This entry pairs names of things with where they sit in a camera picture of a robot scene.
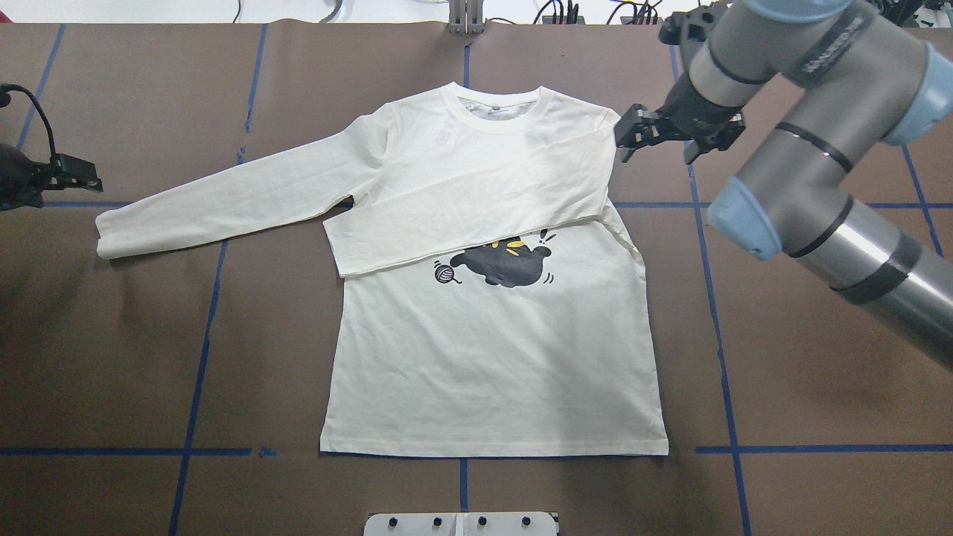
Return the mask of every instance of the blue tape line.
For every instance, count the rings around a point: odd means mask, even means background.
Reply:
[[[258,37],[258,56],[254,60],[254,74],[252,75],[252,89],[248,92],[248,115],[245,116],[245,134],[252,131],[252,111],[254,110],[254,95],[258,91],[258,75],[261,73],[261,57],[265,53],[265,36],[268,35],[268,25],[261,25],[261,36]]]
[[[669,54],[672,60],[672,75],[679,78],[678,59],[675,55],[675,47],[669,46]],[[731,403],[731,387],[728,383],[728,367],[724,360],[724,344],[721,338],[721,323],[718,316],[718,304],[715,301],[715,284],[712,280],[711,264],[708,260],[708,243],[705,240],[704,223],[701,216],[701,201],[699,197],[699,185],[695,178],[695,167],[688,165],[688,176],[691,179],[692,205],[695,209],[695,227],[699,235],[699,246],[701,248],[701,266],[705,274],[705,287],[708,291],[708,309],[711,313],[712,322],[715,324],[715,338],[718,345],[718,360],[721,367],[721,394],[724,399],[724,414],[728,421],[728,439],[731,446],[738,446],[738,432],[735,427],[735,411]],[[744,536],[751,536],[751,519],[748,515],[748,499],[744,491],[744,475],[741,471],[741,455],[732,451],[732,462],[735,467],[735,486],[738,489],[738,503],[741,510],[741,526],[744,530]]]
[[[470,511],[470,493],[467,490],[467,459],[460,458],[460,511]]]
[[[711,203],[701,203],[702,208],[707,208]],[[695,203],[678,201],[637,201],[613,203],[617,209],[694,209]]]
[[[940,238],[937,236],[937,229],[933,226],[933,218],[930,217],[930,209],[926,206],[926,196],[923,195],[923,187],[920,185],[920,178],[917,176],[917,169],[913,165],[913,157],[910,156],[910,150],[906,144],[903,144],[903,158],[906,159],[906,167],[910,170],[910,177],[913,178],[913,187],[917,190],[917,198],[920,200],[920,206],[923,208],[923,217],[926,219],[926,226],[930,228],[930,238],[933,240],[933,247],[937,250],[937,255],[943,257],[943,247],[940,245]]]
[[[189,456],[182,457],[179,466],[179,480],[175,485],[175,503],[172,505],[172,519],[169,521],[169,536],[175,536],[178,531],[178,517],[182,511],[182,495],[185,493],[185,477],[189,474]]]
[[[195,436],[195,422],[198,420],[198,405],[202,399],[202,383],[205,381],[205,367],[209,361],[209,347],[212,338],[212,323],[218,309],[218,292],[221,289],[222,266],[225,264],[225,253],[228,251],[229,241],[223,240],[218,251],[218,267],[215,269],[215,283],[212,287],[212,302],[209,304],[209,317],[205,322],[205,336],[202,340],[202,355],[198,361],[198,373],[195,375],[195,389],[192,394],[192,409],[189,412],[189,426],[185,434],[185,452],[182,456],[182,465],[179,467],[178,484],[175,487],[175,501],[172,504],[172,518],[169,522],[169,536],[174,536],[178,530],[178,517],[182,509],[182,496],[185,493],[186,477],[189,474],[189,458]]]
[[[868,207],[875,209],[953,209],[953,203],[867,203]]]
[[[463,47],[463,87],[470,87],[470,45]]]
[[[0,456],[251,456],[250,448],[114,448],[114,447],[46,447],[26,446],[0,448]]]
[[[50,57],[47,58],[47,66],[43,68],[43,75],[40,76],[40,85],[36,87],[36,91],[33,95],[36,97],[36,100],[40,100],[40,96],[43,94],[43,89],[47,86],[47,79],[50,78],[50,71],[53,69],[53,60],[56,59],[56,53],[59,52],[60,43],[63,42],[63,32],[66,30],[66,25],[61,24],[59,31],[56,33],[56,39],[53,41],[53,48],[50,50]],[[30,109],[27,111],[27,120],[23,122],[23,130],[20,131],[20,138],[16,141],[16,149],[20,151],[23,149],[23,144],[27,141],[27,132],[30,130],[30,124],[33,121],[33,114],[36,110],[33,106],[30,106]]]
[[[868,452],[953,452],[953,444],[782,444],[699,446],[696,454],[849,454]]]
[[[215,269],[215,283],[212,287],[212,303],[209,304],[209,317],[205,322],[205,337],[202,340],[202,355],[198,361],[198,374],[195,377],[195,390],[192,395],[192,410],[189,413],[189,428],[186,431],[185,447],[192,448],[192,442],[195,435],[195,422],[198,421],[198,405],[202,398],[202,383],[205,380],[205,367],[209,360],[209,348],[212,340],[212,323],[215,320],[215,312],[218,309],[218,292],[221,288],[222,266],[225,265],[225,254],[229,249],[229,241],[222,240],[221,248],[218,250],[218,266]]]

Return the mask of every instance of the yellow eyes graphic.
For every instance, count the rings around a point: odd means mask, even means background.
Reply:
[[[499,240],[497,240],[496,242],[494,242],[494,243],[492,243],[492,244],[490,244],[490,245],[493,246],[494,249],[496,249],[496,248],[499,246]],[[525,246],[525,245],[526,245],[526,243],[523,242],[522,240],[514,240],[514,241],[512,241],[512,242],[507,242],[507,244],[506,244],[506,253],[508,253],[508,254],[510,254],[510,255],[515,255],[515,256],[519,257],[519,253],[517,253],[517,252],[511,250],[510,248],[518,248],[518,247],[522,247],[522,246]]]

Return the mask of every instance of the shirt hem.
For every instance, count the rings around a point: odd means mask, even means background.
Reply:
[[[569,456],[667,456],[668,440],[612,442],[382,442],[322,436],[321,452],[400,458],[555,458]]]

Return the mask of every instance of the shirt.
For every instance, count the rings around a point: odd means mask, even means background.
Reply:
[[[645,267],[607,108],[455,83],[96,219],[103,258],[319,216],[344,304],[325,451],[663,455]]]

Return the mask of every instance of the folded sleeve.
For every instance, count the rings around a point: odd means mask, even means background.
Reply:
[[[398,136],[390,105],[313,143],[246,162],[96,218],[102,258],[187,248],[327,212],[376,179]]]
[[[353,277],[506,237],[599,218],[616,145],[611,124],[491,162],[324,222]]]

